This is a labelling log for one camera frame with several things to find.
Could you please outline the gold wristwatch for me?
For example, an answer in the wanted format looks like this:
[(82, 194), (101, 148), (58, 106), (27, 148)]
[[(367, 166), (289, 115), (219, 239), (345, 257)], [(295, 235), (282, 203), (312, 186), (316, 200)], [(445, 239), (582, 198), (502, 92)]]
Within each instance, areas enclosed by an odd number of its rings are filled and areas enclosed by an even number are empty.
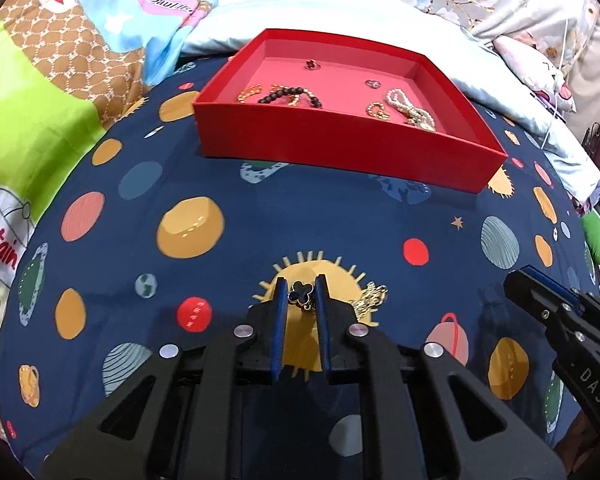
[(416, 110), (416, 108), (412, 108), (407, 112), (406, 116), (407, 122), (414, 127), (427, 131), (436, 130), (434, 118), (432, 118), (426, 110)]

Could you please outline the green plush toy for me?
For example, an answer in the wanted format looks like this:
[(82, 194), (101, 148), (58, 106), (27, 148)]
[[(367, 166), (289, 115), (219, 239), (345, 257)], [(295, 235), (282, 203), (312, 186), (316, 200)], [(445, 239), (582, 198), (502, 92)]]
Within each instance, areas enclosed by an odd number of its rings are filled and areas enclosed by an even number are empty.
[(600, 266), (600, 214), (591, 209), (582, 218), (582, 229), (593, 261)]

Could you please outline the navy planet print bedsheet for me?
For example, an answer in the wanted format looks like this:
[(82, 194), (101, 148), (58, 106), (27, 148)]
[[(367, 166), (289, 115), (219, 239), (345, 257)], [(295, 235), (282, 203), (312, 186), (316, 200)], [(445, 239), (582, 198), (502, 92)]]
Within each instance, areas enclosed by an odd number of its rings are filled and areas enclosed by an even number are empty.
[(598, 289), (581, 221), (546, 148), (487, 107), (507, 152), (471, 195), (377, 174), (210, 159), (193, 118), (166, 120), (200, 61), (152, 90), (87, 154), (38, 222), (0, 335), (0, 415), (37, 474), (72, 427), (166, 344), (192, 348), (241, 321), (279, 278), (324, 275), (330, 294), (387, 297), (365, 321), (398, 344), (435, 341), (547, 444), (579, 408), (552, 369), (544, 330), (507, 300), (527, 264)]

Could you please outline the light blue pillow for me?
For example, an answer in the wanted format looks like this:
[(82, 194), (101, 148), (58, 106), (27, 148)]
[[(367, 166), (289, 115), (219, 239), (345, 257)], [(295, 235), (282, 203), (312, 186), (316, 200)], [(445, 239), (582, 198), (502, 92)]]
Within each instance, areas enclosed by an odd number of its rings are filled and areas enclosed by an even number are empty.
[(330, 32), (425, 55), (472, 99), (534, 136), (579, 202), (600, 197), (600, 170), (495, 53), (465, 29), (401, 0), (219, 0), (186, 37), (182, 54), (235, 52), (269, 28)]

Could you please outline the red cardboard tray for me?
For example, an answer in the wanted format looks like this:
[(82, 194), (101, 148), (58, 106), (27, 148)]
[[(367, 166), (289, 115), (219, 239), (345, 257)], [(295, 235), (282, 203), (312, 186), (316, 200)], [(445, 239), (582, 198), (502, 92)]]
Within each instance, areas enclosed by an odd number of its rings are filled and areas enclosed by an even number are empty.
[[(436, 124), (410, 125), (426, 110)], [(478, 193), (507, 158), (425, 55), (327, 32), (267, 29), (193, 102), (207, 157), (345, 169)]]

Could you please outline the pink cat plush pillow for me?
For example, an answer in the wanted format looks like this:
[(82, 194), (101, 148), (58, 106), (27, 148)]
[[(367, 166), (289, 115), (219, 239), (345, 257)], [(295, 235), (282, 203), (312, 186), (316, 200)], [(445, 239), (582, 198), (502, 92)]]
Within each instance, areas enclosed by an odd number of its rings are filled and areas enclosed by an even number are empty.
[(492, 44), (514, 75), (551, 110), (577, 111), (564, 75), (544, 54), (506, 36), (498, 36)]

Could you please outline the colourful monkey cartoon blanket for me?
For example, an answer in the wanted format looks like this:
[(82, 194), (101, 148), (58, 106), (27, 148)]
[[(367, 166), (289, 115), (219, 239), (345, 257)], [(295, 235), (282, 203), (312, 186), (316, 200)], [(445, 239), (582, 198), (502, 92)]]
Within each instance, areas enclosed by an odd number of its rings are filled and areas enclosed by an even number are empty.
[(152, 230), (188, 119), (160, 122), (187, 36), (218, 0), (0, 6), (0, 433), (61, 430), (104, 390), (111, 336), (173, 307), (185, 268)]

